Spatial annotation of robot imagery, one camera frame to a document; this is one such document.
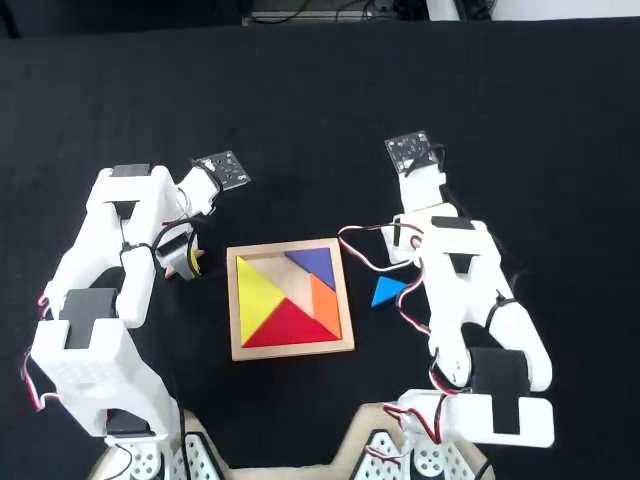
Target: black cloth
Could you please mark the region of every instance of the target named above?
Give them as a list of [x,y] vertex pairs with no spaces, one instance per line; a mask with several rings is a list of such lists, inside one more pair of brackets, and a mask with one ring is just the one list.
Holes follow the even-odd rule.
[[[447,145],[460,202],[529,271],[516,293],[553,360],[555,445],[482,446],[499,478],[635,473],[638,49],[634,19],[0,43],[0,476],[84,478],[104,448],[59,405],[33,413],[18,376],[35,297],[99,168],[180,178],[188,158],[232,149],[253,182],[203,231],[216,258],[389,221],[401,204],[383,140],[420,129]],[[384,260],[377,234],[354,241]],[[329,462],[361,403],[429,385],[424,338],[392,306],[370,310],[375,274],[346,255],[345,268],[356,350],[261,362],[230,361],[224,275],[156,283],[134,339],[164,378],[172,366],[232,466]]]

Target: wooden block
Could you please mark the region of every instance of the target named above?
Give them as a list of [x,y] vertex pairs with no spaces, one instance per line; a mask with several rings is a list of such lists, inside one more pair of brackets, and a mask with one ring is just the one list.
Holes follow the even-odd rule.
[[[335,318],[331,318],[332,313],[330,307],[323,306],[321,311],[316,312],[316,309],[319,310],[319,303],[314,302],[313,299],[313,274],[305,271],[303,266],[300,265],[304,265],[304,261],[302,260],[306,259],[298,258],[304,257],[304,255],[296,254],[293,258],[287,256],[287,252],[304,252],[305,250],[316,250],[319,252],[320,249],[326,250],[331,259],[330,268],[323,268],[320,275],[323,277],[321,280],[327,284],[327,289],[331,290],[331,288],[335,286],[335,302],[337,304],[339,325],[336,325]],[[259,272],[262,277],[271,280],[274,287],[281,291],[302,311],[316,319],[335,336],[341,338],[331,341],[309,341],[286,345],[251,347],[252,342],[245,338],[242,331],[242,305],[244,304],[244,300],[241,282],[239,283],[238,265],[243,265],[243,263],[239,262],[237,260],[238,258],[241,258],[246,264]],[[331,274],[327,274],[327,272],[332,272],[333,278],[331,278]],[[231,357],[233,360],[253,360],[353,350],[355,344],[349,314],[347,289],[344,281],[340,247],[336,239],[231,247],[227,249],[227,275],[229,286]],[[320,291],[317,287],[316,285],[316,297]],[[330,299],[330,296],[324,293],[323,298],[326,302]]]

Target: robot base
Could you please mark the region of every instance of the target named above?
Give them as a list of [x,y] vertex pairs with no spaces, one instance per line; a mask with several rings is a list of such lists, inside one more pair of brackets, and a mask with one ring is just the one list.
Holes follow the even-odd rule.
[[[338,450],[333,462],[329,465],[317,465],[309,467],[275,467],[275,468],[243,468],[231,469],[222,460],[217,449],[211,442],[211,439],[205,433],[204,428],[198,420],[190,413],[186,412],[187,422],[187,456],[193,460],[194,465],[191,466],[192,480],[393,480],[394,475],[382,476],[391,472],[395,472],[396,480],[437,478],[438,480],[473,480],[475,472],[477,472],[485,462],[485,457],[472,444],[465,442],[456,442],[455,444],[447,444],[443,446],[417,445],[416,456],[405,457],[403,461],[414,462],[413,469],[407,469],[408,465],[403,465],[405,471],[411,472],[413,476],[399,476],[399,470],[390,468],[391,472],[387,472],[387,467],[393,467],[395,464],[389,462],[381,462],[375,459],[374,466],[378,466],[380,475],[376,477],[376,468],[371,469],[372,458],[364,451],[366,445],[377,447],[381,450],[380,442],[384,440],[386,452],[390,448],[389,453],[399,452],[403,441],[403,434],[394,419],[383,413],[382,404],[366,404],[360,407],[353,418],[349,430],[342,441],[342,445]],[[173,465],[171,470],[172,480],[184,478],[184,469],[179,463],[182,455],[176,453],[175,460],[177,463]],[[94,468],[93,474],[89,480],[103,480],[109,478],[121,471],[127,464],[128,455],[116,448],[110,449]],[[436,467],[444,476],[428,476],[433,470],[436,473]],[[129,476],[125,475],[123,480],[129,480]],[[492,480],[494,478],[491,469],[482,477],[482,480]]]

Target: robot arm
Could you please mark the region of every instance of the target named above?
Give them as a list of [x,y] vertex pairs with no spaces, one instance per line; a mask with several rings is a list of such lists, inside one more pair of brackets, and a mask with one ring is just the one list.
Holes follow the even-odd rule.
[[[223,188],[248,181],[231,152],[196,160],[179,184],[162,166],[100,171],[78,236],[39,300],[52,319],[39,322],[30,355],[62,405],[110,445],[151,445],[165,455],[165,478],[178,407],[128,329],[145,322],[156,265],[186,280],[197,274],[193,218],[209,215]],[[121,288],[91,288],[112,267],[124,270]]]
[[[548,447],[554,439],[551,404],[529,393],[549,387],[549,355],[528,312],[513,298],[486,225],[459,217],[444,202],[440,189],[446,177],[437,157],[420,155],[417,168],[405,157],[413,150],[417,159],[420,142],[429,152],[423,132],[389,140],[387,149],[405,209],[394,223],[418,227],[421,242],[412,245],[415,232],[400,227],[384,227],[382,234],[392,263],[413,259],[422,268],[431,310],[429,351],[435,359],[429,372],[437,371],[447,391],[457,393],[442,404],[443,441]],[[503,348],[468,348],[461,332],[468,322],[486,328]],[[439,401],[438,391],[409,390],[397,407],[434,418]],[[408,438],[425,436],[415,415],[403,415],[401,421]]]

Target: wooden base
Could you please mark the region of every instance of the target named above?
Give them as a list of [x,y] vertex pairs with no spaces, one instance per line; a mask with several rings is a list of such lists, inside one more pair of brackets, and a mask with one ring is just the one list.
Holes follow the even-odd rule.
[[[205,434],[211,451],[222,469],[225,480],[347,480],[360,459],[362,449],[373,430],[387,430],[395,444],[397,446],[402,445],[403,437],[398,424],[383,413],[381,406],[382,404],[365,404],[358,409],[338,453],[329,465],[231,469],[220,456],[202,424],[190,412],[186,412],[186,431]],[[456,446],[473,471],[478,471],[486,460],[480,450],[468,442],[456,442]],[[109,449],[98,460],[96,467],[89,476],[89,480],[101,480],[103,478],[100,474],[101,466],[105,465],[112,455],[115,455],[115,450],[115,448]],[[493,469],[490,468],[482,477],[482,480],[493,480],[494,478]]]
[[[338,304],[341,338],[331,341],[295,343],[284,345],[245,348],[241,334],[240,299],[238,286],[237,258],[253,259],[256,270],[262,275],[280,278],[278,287],[291,300],[298,301],[300,308],[313,316],[310,274],[288,267],[295,264],[285,258],[285,252],[308,249],[328,249],[335,281],[335,295]],[[318,353],[344,352],[353,350],[355,342],[349,314],[347,287],[342,268],[340,245],[335,238],[304,240],[300,242],[271,243],[227,248],[227,277],[229,287],[229,326],[231,333],[231,358],[234,361],[262,358],[288,357],[293,355],[311,355]]]

